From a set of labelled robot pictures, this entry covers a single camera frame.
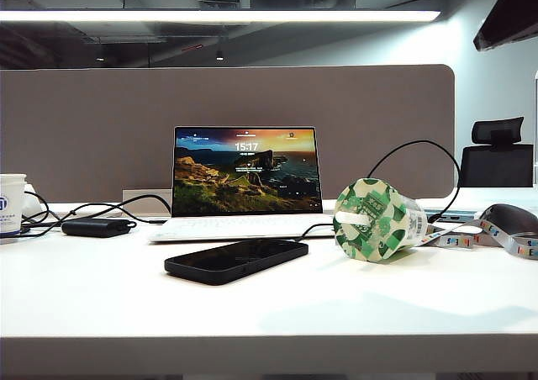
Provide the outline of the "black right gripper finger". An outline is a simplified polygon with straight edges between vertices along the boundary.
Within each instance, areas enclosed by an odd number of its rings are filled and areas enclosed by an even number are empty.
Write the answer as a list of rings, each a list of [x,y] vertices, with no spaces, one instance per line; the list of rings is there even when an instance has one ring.
[[[537,36],[537,0],[497,0],[473,39],[478,51]]]

